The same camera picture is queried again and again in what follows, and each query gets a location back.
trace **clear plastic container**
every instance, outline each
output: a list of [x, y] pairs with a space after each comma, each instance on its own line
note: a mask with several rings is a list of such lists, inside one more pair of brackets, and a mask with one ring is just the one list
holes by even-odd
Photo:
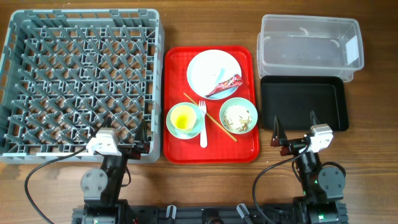
[[257, 66], [260, 77], [334, 76], [349, 82], [364, 66], [359, 24], [355, 19], [265, 15]]

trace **wooden surface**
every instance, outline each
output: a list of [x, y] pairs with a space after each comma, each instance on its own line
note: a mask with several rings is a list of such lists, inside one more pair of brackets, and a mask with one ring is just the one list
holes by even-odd
[[[242, 45], [256, 61], [257, 35], [265, 14], [304, 14], [358, 20], [365, 67], [345, 85], [350, 128], [336, 133], [321, 160], [347, 170], [344, 202], [350, 223], [398, 222], [398, 1], [1, 1], [0, 43], [17, 9], [154, 8], [165, 28], [166, 51], [183, 45]], [[257, 65], [255, 81], [260, 103]], [[303, 133], [288, 133], [300, 137]], [[257, 174], [282, 158], [270, 148], [271, 132], [261, 130], [261, 153], [250, 164], [176, 166], [163, 156], [155, 164], [129, 166], [132, 184], [120, 197], [131, 205], [252, 205]], [[92, 163], [48, 166], [30, 181], [30, 192], [55, 223], [70, 223], [83, 205], [80, 179]], [[33, 165], [0, 164], [0, 223], [43, 223], [24, 193]], [[257, 186], [260, 202], [291, 202], [302, 195], [290, 164], [273, 170]]]

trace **white fork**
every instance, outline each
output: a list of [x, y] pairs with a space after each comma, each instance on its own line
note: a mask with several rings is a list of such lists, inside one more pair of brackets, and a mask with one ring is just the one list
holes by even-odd
[[203, 129], [200, 132], [200, 147], [207, 147], [207, 133], [206, 133], [206, 123], [205, 123], [205, 118], [206, 118], [206, 103], [204, 101], [199, 101], [199, 109], [203, 113]]

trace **sticker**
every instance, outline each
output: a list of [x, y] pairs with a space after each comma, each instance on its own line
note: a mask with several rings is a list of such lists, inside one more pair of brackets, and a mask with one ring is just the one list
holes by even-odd
[[356, 35], [347, 42], [346, 52], [347, 52], [347, 65], [350, 65], [359, 57], [358, 38]]

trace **candy wrapper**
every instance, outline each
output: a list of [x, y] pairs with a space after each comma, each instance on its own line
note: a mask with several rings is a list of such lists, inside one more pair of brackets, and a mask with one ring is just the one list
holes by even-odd
[[216, 88], [214, 88], [213, 91], [211, 91], [209, 94], [206, 95], [206, 97], [212, 96], [216, 93], [221, 93], [224, 90], [228, 90], [233, 87], [238, 87], [243, 84], [242, 77], [240, 77], [238, 74], [234, 75], [232, 78], [229, 80], [226, 80], [222, 83], [219, 83]]

